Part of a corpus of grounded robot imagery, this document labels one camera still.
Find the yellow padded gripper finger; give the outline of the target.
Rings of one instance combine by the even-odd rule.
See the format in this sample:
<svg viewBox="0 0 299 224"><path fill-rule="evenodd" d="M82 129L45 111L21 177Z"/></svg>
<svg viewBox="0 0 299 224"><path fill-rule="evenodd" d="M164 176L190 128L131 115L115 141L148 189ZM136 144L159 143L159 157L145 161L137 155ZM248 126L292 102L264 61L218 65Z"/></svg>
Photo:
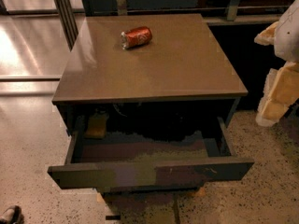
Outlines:
<svg viewBox="0 0 299 224"><path fill-rule="evenodd" d="M299 63L286 62L278 70L271 68L264 83L256 122L262 127L273 126L298 99Z"/></svg>
<svg viewBox="0 0 299 224"><path fill-rule="evenodd" d="M254 38L254 42L256 44L263 45L263 46L273 45L277 26L278 26L278 22L275 21L266 29L258 33Z"/></svg>

